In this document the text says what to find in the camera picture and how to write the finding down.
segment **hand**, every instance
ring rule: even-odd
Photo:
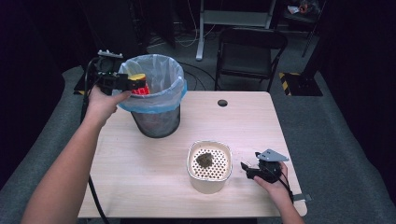
[[[102,93],[99,87],[94,86],[91,90],[85,119],[93,119],[101,126],[104,126],[111,114],[117,111],[117,104],[126,100],[130,96],[130,91],[124,91],[118,95],[108,96]]]
[[[281,172],[283,174],[280,176],[280,179],[284,183],[288,183],[285,177],[288,176],[288,167],[283,161],[280,161],[279,163],[280,163]],[[290,201],[288,190],[285,188],[285,186],[283,186],[282,183],[280,183],[280,181],[276,181],[275,183],[271,184],[258,176],[254,176],[254,181],[256,181],[256,183],[258,183],[260,186],[262,186],[265,190],[268,191],[272,200],[275,203],[281,200],[285,200],[285,198],[286,200]]]

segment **tabletop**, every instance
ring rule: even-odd
[[[197,191],[187,171],[189,149],[201,140],[219,141],[232,152],[232,173],[213,194]],[[240,165],[257,164],[255,152],[268,148],[290,158],[290,188],[301,193],[269,93],[188,91],[179,127],[165,138],[146,137],[119,108],[99,135],[91,176],[107,217],[278,217],[267,192]],[[304,201],[294,206],[306,214]],[[89,188],[78,216],[99,217]]]

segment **perforated container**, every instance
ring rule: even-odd
[[[197,158],[212,154],[212,165],[204,168]],[[192,144],[187,158],[187,171],[192,186],[201,193],[216,193],[224,187],[233,169],[232,153],[230,148],[215,141],[198,141]]]

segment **black chair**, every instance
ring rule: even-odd
[[[287,45],[288,39],[278,31],[253,27],[225,29],[219,35],[215,91],[220,75],[226,75],[258,78],[260,83],[268,79],[269,92],[280,55]]]
[[[292,23],[295,23],[295,24],[299,24],[299,25],[305,26],[305,27],[307,27],[310,30],[309,33],[308,33],[308,36],[307,36],[308,41],[306,42],[305,49],[304,49],[302,57],[305,56],[306,51],[308,50],[309,44],[311,43],[312,36],[317,31],[318,23],[319,23],[319,20],[321,18],[323,9],[326,6],[326,2],[327,2],[327,0],[324,0],[323,3],[321,4],[319,14],[311,14],[311,15],[309,15],[309,14],[308,15],[304,15],[304,14],[301,14],[300,12],[291,14],[289,12],[289,10],[288,10],[288,6],[284,5],[284,9],[281,12],[282,13],[281,14],[281,18],[282,19],[284,19],[287,22],[292,22]]]

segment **trash can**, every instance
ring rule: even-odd
[[[173,133],[180,123],[180,102],[187,92],[187,81],[180,64],[161,54],[148,54],[127,60],[119,73],[145,74],[149,94],[132,94],[119,106],[132,113],[140,132],[162,138]]]

